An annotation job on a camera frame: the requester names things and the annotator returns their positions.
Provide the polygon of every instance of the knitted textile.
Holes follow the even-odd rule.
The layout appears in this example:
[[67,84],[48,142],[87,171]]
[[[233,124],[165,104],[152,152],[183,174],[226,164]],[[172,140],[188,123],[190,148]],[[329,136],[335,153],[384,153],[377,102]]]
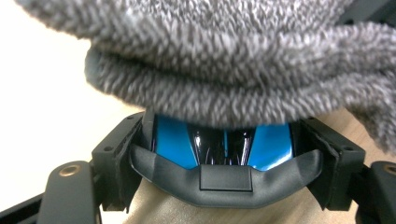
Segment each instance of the knitted textile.
[[345,107],[396,153],[396,30],[335,26],[352,0],[17,0],[88,38],[87,80],[157,113],[216,128]]

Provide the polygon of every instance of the beige surface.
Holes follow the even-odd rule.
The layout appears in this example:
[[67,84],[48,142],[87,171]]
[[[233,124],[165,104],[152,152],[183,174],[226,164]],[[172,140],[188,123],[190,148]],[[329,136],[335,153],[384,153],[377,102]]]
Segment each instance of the beige surface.
[[[92,149],[140,108],[104,96],[85,83],[89,43],[58,34],[0,1],[0,211],[42,192],[52,169],[91,158]],[[377,150],[345,110],[320,117],[367,150],[367,163],[396,161]],[[103,213],[105,223],[354,223],[350,212],[322,212],[303,189],[271,206],[196,208],[143,181],[130,215]]]

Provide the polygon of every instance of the glossy blue surface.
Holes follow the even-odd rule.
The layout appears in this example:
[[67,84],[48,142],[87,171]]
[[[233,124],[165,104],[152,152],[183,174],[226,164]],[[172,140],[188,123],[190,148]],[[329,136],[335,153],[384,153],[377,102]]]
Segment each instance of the glossy blue surface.
[[292,158],[289,125],[259,126],[247,165],[266,171]]
[[187,124],[176,119],[157,117],[156,152],[185,169],[198,165],[190,144]]

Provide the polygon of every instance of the brass screw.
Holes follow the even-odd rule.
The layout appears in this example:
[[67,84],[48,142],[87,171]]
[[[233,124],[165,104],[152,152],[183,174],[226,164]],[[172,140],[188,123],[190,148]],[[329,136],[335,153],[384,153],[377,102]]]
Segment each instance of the brass screw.
[[75,175],[76,173],[79,172],[79,170],[81,169],[81,167],[79,165],[69,165],[64,167],[60,172],[59,175],[60,176],[70,176],[70,175]]
[[396,175],[396,166],[395,165],[390,165],[390,164],[385,164],[384,165],[384,170],[391,175]]

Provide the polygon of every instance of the black rubber bumper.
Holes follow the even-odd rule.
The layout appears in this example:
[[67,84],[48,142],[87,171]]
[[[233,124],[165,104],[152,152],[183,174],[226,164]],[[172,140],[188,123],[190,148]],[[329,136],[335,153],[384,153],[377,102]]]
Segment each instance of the black rubber bumper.
[[265,172],[229,165],[187,170],[142,147],[130,147],[130,163],[139,174],[180,200],[204,207],[263,207],[305,187],[322,167],[321,152],[313,150]]

